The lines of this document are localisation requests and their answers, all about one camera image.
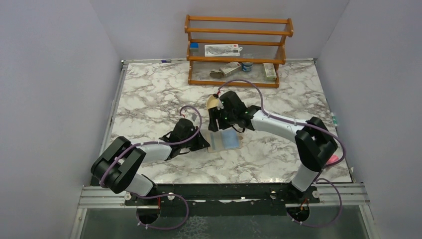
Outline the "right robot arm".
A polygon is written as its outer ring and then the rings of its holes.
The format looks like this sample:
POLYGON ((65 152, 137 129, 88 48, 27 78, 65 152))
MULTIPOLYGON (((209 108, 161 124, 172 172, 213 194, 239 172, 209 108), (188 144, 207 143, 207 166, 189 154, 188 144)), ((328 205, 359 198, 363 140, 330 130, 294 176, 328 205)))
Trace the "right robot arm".
POLYGON ((208 129, 213 132, 237 125, 242 130, 263 131, 296 144, 300 166, 287 189, 288 198, 295 203, 307 196, 307 189, 338 149, 334 134, 321 119, 283 118, 264 112, 262 106, 246 106, 234 91, 221 96, 211 95, 206 103, 209 113, 208 129))

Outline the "beige leather card holder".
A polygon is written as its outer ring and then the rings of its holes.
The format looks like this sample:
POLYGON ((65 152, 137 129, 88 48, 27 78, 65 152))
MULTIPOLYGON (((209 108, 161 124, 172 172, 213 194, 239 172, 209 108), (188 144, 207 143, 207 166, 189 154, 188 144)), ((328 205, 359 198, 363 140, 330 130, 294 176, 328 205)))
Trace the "beige leather card holder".
POLYGON ((237 131, 233 129, 226 129, 217 132, 202 129, 201 134, 210 144, 208 147, 208 153, 235 150, 242 147, 242 137, 237 131))

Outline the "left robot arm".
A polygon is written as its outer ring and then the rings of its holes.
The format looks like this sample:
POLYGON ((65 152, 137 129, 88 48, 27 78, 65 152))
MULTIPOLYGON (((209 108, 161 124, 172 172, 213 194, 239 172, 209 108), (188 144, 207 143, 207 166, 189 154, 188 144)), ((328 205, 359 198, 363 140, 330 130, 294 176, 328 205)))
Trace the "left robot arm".
POLYGON ((180 119, 173 130, 158 141, 132 143, 124 136, 116 138, 91 167, 91 174, 100 181, 100 186, 114 193, 127 191, 137 194, 144 204, 156 200, 155 183, 138 173, 143 162, 168 161, 187 152, 209 147, 200 132, 189 119, 180 119))

